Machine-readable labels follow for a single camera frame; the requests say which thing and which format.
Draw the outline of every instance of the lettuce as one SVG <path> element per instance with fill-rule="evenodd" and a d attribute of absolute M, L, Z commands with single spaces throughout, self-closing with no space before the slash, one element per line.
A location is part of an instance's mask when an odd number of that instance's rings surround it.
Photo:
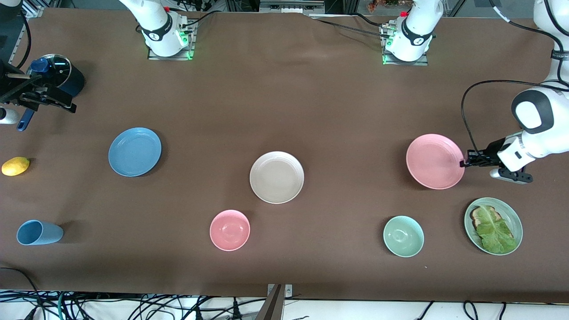
<path fill-rule="evenodd" d="M 517 246 L 506 221 L 497 218 L 496 210 L 490 206 L 480 206 L 472 212 L 472 218 L 480 224 L 476 227 L 476 233 L 482 240 L 482 247 L 489 252 L 504 254 L 511 252 Z"/>

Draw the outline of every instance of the lemon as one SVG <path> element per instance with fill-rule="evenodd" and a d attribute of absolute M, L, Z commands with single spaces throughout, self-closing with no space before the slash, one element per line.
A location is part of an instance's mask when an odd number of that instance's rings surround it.
<path fill-rule="evenodd" d="M 28 158 L 15 157 L 6 161 L 2 165 L 2 173 L 7 176 L 13 177 L 28 170 L 29 166 L 30 166 L 30 160 Z"/>

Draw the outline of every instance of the blue handle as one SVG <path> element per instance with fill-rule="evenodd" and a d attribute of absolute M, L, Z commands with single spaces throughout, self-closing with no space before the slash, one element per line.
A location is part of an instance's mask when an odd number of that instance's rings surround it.
<path fill-rule="evenodd" d="M 28 124 L 30 124 L 30 121 L 32 120 L 32 117 L 34 116 L 34 113 L 35 112 L 32 109 L 26 109 L 16 129 L 18 131 L 26 130 L 26 128 L 28 128 Z"/>

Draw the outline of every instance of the pink bowl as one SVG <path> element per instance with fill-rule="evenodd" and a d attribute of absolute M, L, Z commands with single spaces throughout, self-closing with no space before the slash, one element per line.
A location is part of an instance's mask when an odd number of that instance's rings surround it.
<path fill-rule="evenodd" d="M 407 168 L 419 182 L 431 189 L 448 189 L 460 181 L 464 168 L 460 148 L 447 137 L 425 134 L 407 149 Z"/>
<path fill-rule="evenodd" d="M 209 237 L 223 251 L 237 250 L 247 242 L 250 225 L 247 217 L 236 210 L 225 210 L 213 218 Z"/>

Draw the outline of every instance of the green bowl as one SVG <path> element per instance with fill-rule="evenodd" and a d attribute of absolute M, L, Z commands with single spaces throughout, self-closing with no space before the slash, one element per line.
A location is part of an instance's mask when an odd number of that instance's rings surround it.
<path fill-rule="evenodd" d="M 423 229 L 408 216 L 396 216 L 384 228 L 384 242 L 389 251 L 403 258 L 413 257 L 423 248 Z"/>
<path fill-rule="evenodd" d="M 514 240 L 517 243 L 516 247 L 512 251 L 508 253 L 492 253 L 482 247 L 482 240 L 480 239 L 480 236 L 478 236 L 478 233 L 476 233 L 476 229 L 472 223 L 472 218 L 470 217 L 472 211 L 480 206 L 494 207 L 496 209 L 496 212 L 498 212 L 505 220 L 506 225 L 510 229 L 510 232 L 514 236 Z M 523 238 L 522 222 L 519 220 L 519 217 L 514 209 L 512 209 L 512 207 L 510 207 L 507 203 L 495 198 L 480 198 L 474 200 L 470 206 L 468 206 L 466 213 L 464 214 L 464 229 L 466 229 L 466 234 L 472 243 L 474 243 L 480 250 L 495 256 L 505 256 L 516 251 L 516 249 L 519 248 L 519 245 L 522 243 Z"/>

